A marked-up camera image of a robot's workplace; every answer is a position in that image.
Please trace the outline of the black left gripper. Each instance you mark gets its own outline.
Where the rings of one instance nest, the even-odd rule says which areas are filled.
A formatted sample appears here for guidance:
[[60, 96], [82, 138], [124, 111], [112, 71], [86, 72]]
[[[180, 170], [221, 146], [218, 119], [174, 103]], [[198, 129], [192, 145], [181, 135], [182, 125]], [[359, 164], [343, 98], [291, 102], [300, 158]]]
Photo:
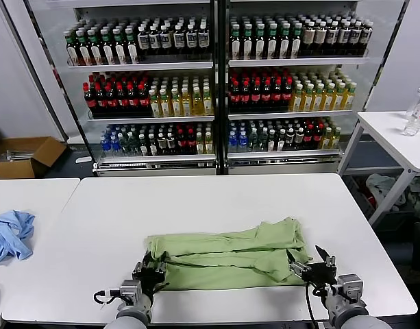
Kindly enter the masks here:
[[138, 280], [142, 291], [160, 291], [166, 286], [165, 272], [168, 254], [163, 252], [151, 265], [151, 252], [147, 252], [134, 268], [134, 279]]

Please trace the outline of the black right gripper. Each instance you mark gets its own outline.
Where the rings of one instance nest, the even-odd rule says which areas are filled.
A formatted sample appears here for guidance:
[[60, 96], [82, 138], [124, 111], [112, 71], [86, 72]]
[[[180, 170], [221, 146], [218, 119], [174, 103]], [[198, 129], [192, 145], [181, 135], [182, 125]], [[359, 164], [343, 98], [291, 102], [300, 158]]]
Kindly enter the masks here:
[[312, 284], [336, 284], [336, 266], [334, 256], [315, 245], [317, 253], [322, 259], [322, 263], [312, 263], [304, 265], [298, 261], [290, 262], [289, 269], [295, 274], [305, 273], [305, 281]]

